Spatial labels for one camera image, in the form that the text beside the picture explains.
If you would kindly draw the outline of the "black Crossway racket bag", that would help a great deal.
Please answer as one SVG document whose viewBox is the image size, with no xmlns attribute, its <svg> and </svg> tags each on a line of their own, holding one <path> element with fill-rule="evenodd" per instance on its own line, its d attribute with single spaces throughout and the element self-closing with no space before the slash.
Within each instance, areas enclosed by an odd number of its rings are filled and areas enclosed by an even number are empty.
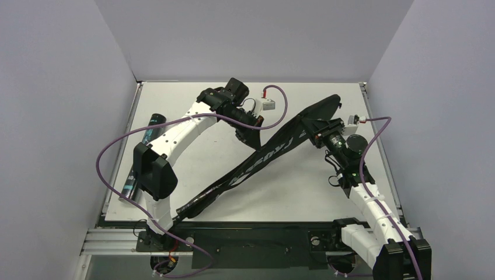
<svg viewBox="0 0 495 280">
<path fill-rule="evenodd" d="M 302 120 L 331 120 L 340 107 L 341 97 L 333 94 L 300 111 L 261 146 L 260 150 L 253 152 L 234 169 L 178 208 L 176 210 L 177 215 L 173 218 L 173 224 L 177 225 L 186 218 L 195 218 L 222 193 L 242 184 L 270 162 L 305 142 L 309 136 L 305 132 Z"/>
</svg>

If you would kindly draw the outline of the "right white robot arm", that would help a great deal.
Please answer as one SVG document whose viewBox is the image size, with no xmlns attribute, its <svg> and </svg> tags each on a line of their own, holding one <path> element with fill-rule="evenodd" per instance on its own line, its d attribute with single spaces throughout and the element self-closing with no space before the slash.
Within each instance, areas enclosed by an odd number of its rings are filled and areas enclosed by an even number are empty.
<svg viewBox="0 0 495 280">
<path fill-rule="evenodd" d="M 355 133 L 360 124 L 372 119 L 350 118 L 305 120 L 305 131 L 316 148 L 327 148 L 326 161 L 333 164 L 339 186 L 360 210 L 368 226 L 345 222 L 330 234 L 337 250 L 351 248 L 372 269 L 374 279 L 431 279 L 431 246 L 416 238 L 386 204 L 384 196 L 365 165 L 365 156 L 388 124 L 368 141 Z"/>
</svg>

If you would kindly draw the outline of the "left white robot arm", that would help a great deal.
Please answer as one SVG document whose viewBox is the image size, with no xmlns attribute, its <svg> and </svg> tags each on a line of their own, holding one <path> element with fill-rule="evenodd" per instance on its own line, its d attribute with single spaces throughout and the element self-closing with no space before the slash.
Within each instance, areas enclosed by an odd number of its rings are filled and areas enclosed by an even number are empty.
<svg viewBox="0 0 495 280">
<path fill-rule="evenodd" d="M 148 227 L 153 231 L 151 243 L 160 251 L 173 246 L 174 234 L 170 213 L 170 195 L 178 179 L 173 165 L 187 147 L 209 127 L 225 116 L 236 122 L 236 137 L 245 145 L 259 150 L 263 117 L 240 108 L 249 88 L 231 78 L 226 86 L 203 90 L 184 115 L 184 122 L 169 128 L 150 144 L 138 144 L 133 151 L 133 168 L 137 185 L 143 190 L 146 209 L 151 215 Z"/>
</svg>

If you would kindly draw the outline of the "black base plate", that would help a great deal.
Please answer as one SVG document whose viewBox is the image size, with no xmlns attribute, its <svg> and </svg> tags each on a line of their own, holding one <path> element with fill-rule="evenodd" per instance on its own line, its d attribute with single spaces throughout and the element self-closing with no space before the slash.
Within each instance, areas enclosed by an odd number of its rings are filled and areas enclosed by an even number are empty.
<svg viewBox="0 0 495 280">
<path fill-rule="evenodd" d="M 156 237 L 149 229 L 138 233 L 136 250 L 192 258 L 193 268 L 278 269 L 307 267 L 323 270 L 329 264 L 352 269 L 356 253 L 340 240 L 337 222 L 181 222 L 171 233 L 204 249 L 200 252 L 176 239 Z"/>
</svg>

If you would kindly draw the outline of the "aluminium frame rail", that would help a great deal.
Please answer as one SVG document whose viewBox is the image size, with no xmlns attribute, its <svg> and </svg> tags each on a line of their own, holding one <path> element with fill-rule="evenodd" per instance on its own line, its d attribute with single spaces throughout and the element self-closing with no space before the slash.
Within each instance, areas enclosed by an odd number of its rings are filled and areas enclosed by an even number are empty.
<svg viewBox="0 0 495 280">
<path fill-rule="evenodd" d="M 186 244 L 166 238 L 160 245 L 144 229 L 90 229 L 81 253 L 93 256 L 192 256 L 201 248 L 212 256 L 225 248 L 277 250 L 285 253 L 301 246 L 310 252 L 340 251 L 336 230 L 330 223 L 186 223 L 174 235 Z"/>
</svg>

